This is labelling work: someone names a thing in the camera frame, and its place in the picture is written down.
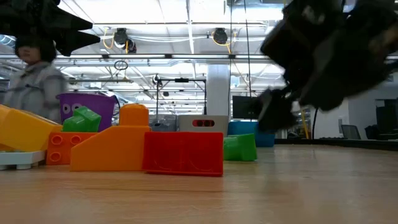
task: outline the green block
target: green block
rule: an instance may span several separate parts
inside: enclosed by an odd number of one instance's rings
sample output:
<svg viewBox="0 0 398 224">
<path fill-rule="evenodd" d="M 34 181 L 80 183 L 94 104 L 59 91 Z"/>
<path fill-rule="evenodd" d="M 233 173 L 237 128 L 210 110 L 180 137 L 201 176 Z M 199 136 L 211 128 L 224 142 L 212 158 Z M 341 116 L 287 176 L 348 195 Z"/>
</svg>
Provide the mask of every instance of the green block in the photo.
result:
<svg viewBox="0 0 398 224">
<path fill-rule="evenodd" d="M 63 122 L 63 132 L 98 132 L 101 116 L 82 106 L 73 111 L 73 116 Z"/>
<path fill-rule="evenodd" d="M 225 161 L 255 161 L 257 148 L 254 134 L 242 134 L 224 138 Z"/>
</svg>

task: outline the child's hair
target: child's hair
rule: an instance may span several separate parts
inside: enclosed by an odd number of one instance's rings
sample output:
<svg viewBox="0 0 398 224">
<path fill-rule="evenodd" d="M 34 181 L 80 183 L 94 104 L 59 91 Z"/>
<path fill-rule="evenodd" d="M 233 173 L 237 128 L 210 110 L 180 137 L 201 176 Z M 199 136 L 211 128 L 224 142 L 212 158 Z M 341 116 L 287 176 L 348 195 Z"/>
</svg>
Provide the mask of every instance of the child's hair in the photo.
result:
<svg viewBox="0 0 398 224">
<path fill-rule="evenodd" d="M 53 62 L 57 58 L 57 50 L 51 39 L 36 36 L 18 37 L 15 43 L 15 54 L 19 57 L 20 47 L 37 47 L 40 51 L 40 59 L 45 62 Z"/>
</svg>

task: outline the red block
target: red block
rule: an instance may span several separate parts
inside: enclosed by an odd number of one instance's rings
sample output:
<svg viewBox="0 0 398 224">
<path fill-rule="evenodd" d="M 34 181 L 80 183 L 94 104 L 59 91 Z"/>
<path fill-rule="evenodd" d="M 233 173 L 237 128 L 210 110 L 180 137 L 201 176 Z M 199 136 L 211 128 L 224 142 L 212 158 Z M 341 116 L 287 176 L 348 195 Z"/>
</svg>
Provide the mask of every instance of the red block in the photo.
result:
<svg viewBox="0 0 398 224">
<path fill-rule="evenodd" d="M 70 151 L 73 146 L 97 133 L 51 133 L 47 148 L 47 165 L 70 164 Z"/>
<path fill-rule="evenodd" d="M 223 175 L 223 133 L 145 133 L 142 169 L 153 174 Z"/>
</svg>

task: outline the toy eye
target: toy eye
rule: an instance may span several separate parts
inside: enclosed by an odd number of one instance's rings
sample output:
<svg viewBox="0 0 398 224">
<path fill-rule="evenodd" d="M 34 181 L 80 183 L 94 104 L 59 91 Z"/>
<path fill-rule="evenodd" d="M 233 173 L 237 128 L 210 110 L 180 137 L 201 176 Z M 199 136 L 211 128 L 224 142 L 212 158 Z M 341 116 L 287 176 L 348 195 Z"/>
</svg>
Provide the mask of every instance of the toy eye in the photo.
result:
<svg viewBox="0 0 398 224">
<path fill-rule="evenodd" d="M 69 106 L 68 104 L 64 104 L 64 105 L 62 106 L 62 111 L 63 111 L 63 113 L 65 113 L 65 114 L 70 113 L 70 106 Z"/>
<path fill-rule="evenodd" d="M 72 105 L 72 110 L 75 110 L 75 109 L 78 109 L 78 108 L 81 108 L 81 104 L 75 103 L 74 105 Z"/>
</svg>

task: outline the white pillar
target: white pillar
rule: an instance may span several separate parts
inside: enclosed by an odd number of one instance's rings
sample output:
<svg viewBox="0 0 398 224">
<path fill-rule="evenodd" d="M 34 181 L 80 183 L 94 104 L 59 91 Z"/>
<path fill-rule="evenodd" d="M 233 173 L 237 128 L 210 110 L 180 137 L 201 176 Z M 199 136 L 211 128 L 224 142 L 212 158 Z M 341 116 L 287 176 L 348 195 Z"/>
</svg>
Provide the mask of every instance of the white pillar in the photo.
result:
<svg viewBox="0 0 398 224">
<path fill-rule="evenodd" d="M 229 115 L 229 65 L 208 65 L 207 115 Z"/>
</svg>

